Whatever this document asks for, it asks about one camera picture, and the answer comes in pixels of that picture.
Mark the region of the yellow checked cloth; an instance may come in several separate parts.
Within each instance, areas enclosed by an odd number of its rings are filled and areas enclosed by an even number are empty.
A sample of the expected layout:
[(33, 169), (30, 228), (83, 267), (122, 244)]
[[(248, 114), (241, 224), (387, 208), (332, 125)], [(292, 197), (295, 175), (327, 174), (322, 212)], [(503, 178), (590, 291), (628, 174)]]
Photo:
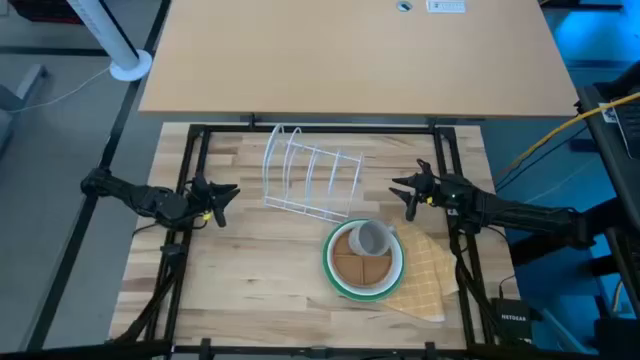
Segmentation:
[(391, 225), (404, 250), (404, 275), (382, 303), (422, 320), (444, 322), (444, 298), (459, 290), (455, 256), (412, 223), (394, 218)]

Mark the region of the white power strip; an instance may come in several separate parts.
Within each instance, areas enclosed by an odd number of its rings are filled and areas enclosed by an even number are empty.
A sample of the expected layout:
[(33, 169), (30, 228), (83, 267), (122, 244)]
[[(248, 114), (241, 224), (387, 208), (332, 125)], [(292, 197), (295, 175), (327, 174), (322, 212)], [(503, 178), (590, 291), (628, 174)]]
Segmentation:
[(427, 0), (426, 3), (430, 13), (464, 14), (466, 12), (465, 0)]

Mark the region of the grey cup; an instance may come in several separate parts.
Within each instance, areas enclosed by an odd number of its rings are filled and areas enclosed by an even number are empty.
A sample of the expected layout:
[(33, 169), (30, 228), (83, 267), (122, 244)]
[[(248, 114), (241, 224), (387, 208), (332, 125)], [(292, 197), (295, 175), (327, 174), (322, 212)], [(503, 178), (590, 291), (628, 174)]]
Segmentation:
[(383, 256), (391, 248), (395, 227), (374, 219), (353, 222), (348, 235), (348, 246), (359, 256)]

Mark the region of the white tower fan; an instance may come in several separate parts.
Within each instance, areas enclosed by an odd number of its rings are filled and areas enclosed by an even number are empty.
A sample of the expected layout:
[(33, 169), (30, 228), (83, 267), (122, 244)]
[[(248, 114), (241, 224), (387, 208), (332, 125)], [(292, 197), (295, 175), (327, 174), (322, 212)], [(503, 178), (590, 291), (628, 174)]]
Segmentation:
[(111, 59), (110, 75), (119, 81), (144, 78), (152, 66), (151, 55), (136, 49), (104, 0), (66, 0)]

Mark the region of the dark storage crate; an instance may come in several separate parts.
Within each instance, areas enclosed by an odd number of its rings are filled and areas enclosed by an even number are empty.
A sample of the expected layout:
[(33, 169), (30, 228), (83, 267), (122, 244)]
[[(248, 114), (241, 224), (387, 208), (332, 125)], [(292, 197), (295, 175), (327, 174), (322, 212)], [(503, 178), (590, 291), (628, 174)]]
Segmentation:
[(81, 24), (67, 0), (7, 0), (23, 18), (32, 22)]

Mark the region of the grey furniture base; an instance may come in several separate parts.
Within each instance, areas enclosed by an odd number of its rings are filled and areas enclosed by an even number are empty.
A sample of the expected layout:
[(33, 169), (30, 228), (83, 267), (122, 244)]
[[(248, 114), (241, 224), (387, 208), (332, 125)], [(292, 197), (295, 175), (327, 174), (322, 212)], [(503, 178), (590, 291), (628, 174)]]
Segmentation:
[(35, 64), (26, 72), (16, 90), (0, 84), (0, 113), (5, 114), (0, 116), (0, 157), (13, 137), (18, 114), (26, 109), (31, 95), (47, 75), (45, 66)]

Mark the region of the black laptop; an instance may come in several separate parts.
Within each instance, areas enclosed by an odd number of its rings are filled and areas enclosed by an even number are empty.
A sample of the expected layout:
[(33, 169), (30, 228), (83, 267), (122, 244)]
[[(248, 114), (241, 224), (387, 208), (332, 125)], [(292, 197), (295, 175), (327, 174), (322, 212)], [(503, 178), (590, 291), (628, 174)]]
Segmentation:
[(629, 157), (640, 160), (640, 99), (616, 106), (615, 112)]

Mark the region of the black Netgear network switch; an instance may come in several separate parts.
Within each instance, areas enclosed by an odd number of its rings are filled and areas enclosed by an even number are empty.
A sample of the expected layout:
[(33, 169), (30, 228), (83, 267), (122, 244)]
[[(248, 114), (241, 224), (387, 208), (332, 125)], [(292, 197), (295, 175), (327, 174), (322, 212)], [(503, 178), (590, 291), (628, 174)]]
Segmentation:
[(505, 331), (519, 339), (532, 340), (531, 311), (526, 303), (515, 299), (493, 298), (492, 304)]

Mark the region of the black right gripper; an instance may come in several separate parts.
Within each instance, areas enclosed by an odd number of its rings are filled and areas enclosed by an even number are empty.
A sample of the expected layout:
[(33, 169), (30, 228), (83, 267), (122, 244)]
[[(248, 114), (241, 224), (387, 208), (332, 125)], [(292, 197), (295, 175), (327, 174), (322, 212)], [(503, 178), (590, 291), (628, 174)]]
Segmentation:
[(405, 217), (408, 221), (415, 219), (417, 206), (420, 203), (426, 203), (430, 206), (442, 206), (446, 199), (441, 189), (441, 179), (433, 173), (431, 165), (420, 158), (418, 158), (416, 162), (420, 168), (419, 172), (409, 177), (392, 179), (396, 184), (412, 188), (412, 193), (393, 187), (389, 188), (394, 195), (399, 197), (403, 202), (407, 202)]

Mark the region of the black metal frame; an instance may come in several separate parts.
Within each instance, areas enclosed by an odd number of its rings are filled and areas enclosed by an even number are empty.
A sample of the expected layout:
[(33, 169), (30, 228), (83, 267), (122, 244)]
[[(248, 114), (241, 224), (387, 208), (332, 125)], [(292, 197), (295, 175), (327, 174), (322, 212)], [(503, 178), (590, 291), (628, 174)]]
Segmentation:
[[(175, 185), (181, 168), (202, 167), (208, 179), (235, 183), (239, 195), (225, 212), (225, 227), (209, 225), (189, 243), (179, 293), (170, 293), (156, 322), (158, 337), (179, 345), (210, 339), (216, 346), (462, 349), (483, 342), (488, 321), (468, 294), (448, 295), (442, 323), (421, 320), (378, 303), (340, 295), (321, 265), (330, 223), (263, 204), (261, 167), (271, 129), (218, 123), (203, 139), (198, 123), (165, 123), (150, 181)], [(351, 213), (402, 217), (391, 191), (395, 177), (417, 171), (458, 172), (485, 191), (494, 188), (481, 131), (451, 126), (432, 135), (424, 126), (305, 124), (311, 145), (364, 159)]]

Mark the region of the brown divided wooden plate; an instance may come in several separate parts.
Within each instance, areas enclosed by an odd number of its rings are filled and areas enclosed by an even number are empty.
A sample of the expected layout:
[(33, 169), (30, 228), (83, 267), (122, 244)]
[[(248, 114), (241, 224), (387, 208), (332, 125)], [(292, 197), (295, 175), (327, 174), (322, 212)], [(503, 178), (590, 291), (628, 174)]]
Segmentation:
[(381, 256), (357, 255), (349, 247), (351, 231), (342, 234), (335, 242), (331, 259), (339, 277), (349, 285), (373, 287), (382, 282), (392, 265), (392, 252)]

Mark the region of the light wooden desk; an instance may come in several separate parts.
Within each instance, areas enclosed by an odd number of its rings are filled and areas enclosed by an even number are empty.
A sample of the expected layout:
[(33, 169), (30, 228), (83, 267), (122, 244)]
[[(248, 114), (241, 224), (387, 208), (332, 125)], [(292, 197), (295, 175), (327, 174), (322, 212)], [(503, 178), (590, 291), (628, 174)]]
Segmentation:
[(173, 0), (146, 113), (569, 117), (537, 0)]

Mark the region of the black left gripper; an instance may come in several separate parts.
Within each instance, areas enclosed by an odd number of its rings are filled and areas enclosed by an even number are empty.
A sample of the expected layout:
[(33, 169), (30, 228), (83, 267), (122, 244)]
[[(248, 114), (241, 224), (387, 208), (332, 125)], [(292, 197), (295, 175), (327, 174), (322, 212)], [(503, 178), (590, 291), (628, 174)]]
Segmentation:
[(224, 207), (239, 193), (236, 184), (215, 184), (208, 181), (202, 172), (197, 172), (189, 182), (189, 191), (198, 207), (200, 217), (204, 222), (214, 219), (219, 227), (227, 225)]

